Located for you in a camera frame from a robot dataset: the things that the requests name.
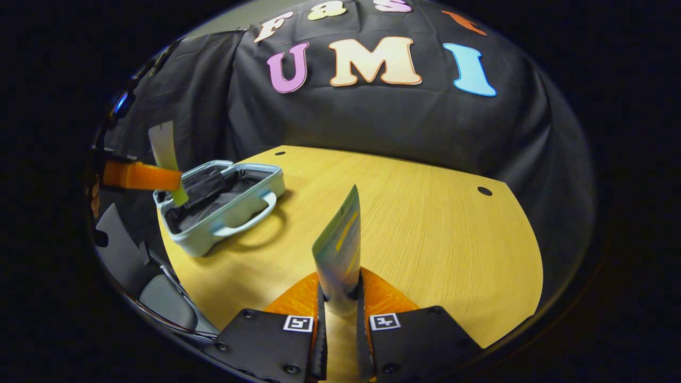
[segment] black cloth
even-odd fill
[[[225,100],[242,34],[230,31],[183,40],[157,74],[147,74],[140,81],[137,99],[126,117],[106,134],[105,145],[145,164],[156,164],[148,130],[173,120],[180,170],[213,159],[238,161]],[[115,202],[135,243],[144,240],[156,254],[168,259],[151,192],[102,190],[100,195],[100,211]]]
[[[414,0],[407,2],[412,12],[396,13],[380,12],[369,0],[345,1],[344,14],[308,20],[318,3],[288,9],[294,15],[258,43],[253,40],[262,24],[185,40],[158,75],[164,77],[140,83],[128,122],[121,121],[109,145],[153,163],[146,130],[174,119],[181,170],[290,144],[410,159],[497,179],[511,188],[537,237],[544,269],[541,302],[559,292],[590,242],[597,196],[582,128],[547,75],[494,30],[444,5]],[[462,27],[443,10],[488,35]],[[330,43],[352,38],[373,50],[388,36],[414,41],[411,58],[421,84],[384,83],[383,67],[371,83],[358,76],[351,86],[330,85],[336,71]],[[302,42],[310,44],[306,82],[292,93],[277,93],[267,60],[284,52],[283,74],[292,78],[289,49]],[[458,66],[446,43],[482,53],[496,96],[453,85]],[[128,200],[128,215],[125,204],[118,204],[126,226],[136,225],[129,228],[133,236],[158,235],[151,198],[149,203],[137,198]]]

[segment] screw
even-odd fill
[[[385,366],[383,366],[383,368],[381,369],[381,371],[382,371],[383,373],[395,373],[395,372],[397,372],[399,369],[400,369],[400,365],[397,365],[397,364],[395,364],[395,363],[388,363],[388,364],[386,364]]]
[[[286,371],[286,373],[290,373],[292,375],[295,375],[295,374],[300,372],[300,367],[298,367],[296,365],[286,365],[286,366],[284,366],[284,371]]]

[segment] orange letter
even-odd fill
[[[414,72],[409,46],[414,41],[408,37],[384,37],[373,52],[369,52],[355,39],[340,40],[329,44],[336,51],[336,75],[330,81],[334,87],[346,87],[357,82],[351,73],[351,65],[367,82],[372,82],[385,62],[381,80],[388,84],[416,85],[421,76]]]
[[[478,28],[475,27],[474,22],[470,22],[470,21],[466,20],[465,18],[463,18],[463,17],[461,17],[461,16],[459,16],[459,15],[453,13],[453,12],[442,11],[442,13],[450,15],[454,19],[454,21],[458,22],[459,25],[461,25],[462,27],[464,27],[466,29],[470,29],[473,32],[480,33],[483,36],[487,36],[487,33],[484,33],[483,31],[481,31],[481,30],[479,30]]]

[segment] toothpaste tube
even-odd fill
[[[338,316],[357,309],[360,278],[360,197],[354,185],[312,246],[326,307]]]

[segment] pink letter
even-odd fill
[[[272,86],[275,91],[279,93],[291,93],[298,90],[305,79],[307,78],[307,62],[305,59],[305,50],[310,46],[310,43],[304,42],[291,48],[289,52],[294,56],[296,64],[296,75],[291,80],[284,78],[284,71],[281,61],[284,58],[284,53],[277,53],[267,60],[267,65],[270,66],[270,78],[272,79]]]
[[[374,4],[381,12],[411,12],[411,7],[402,0],[374,0]]]

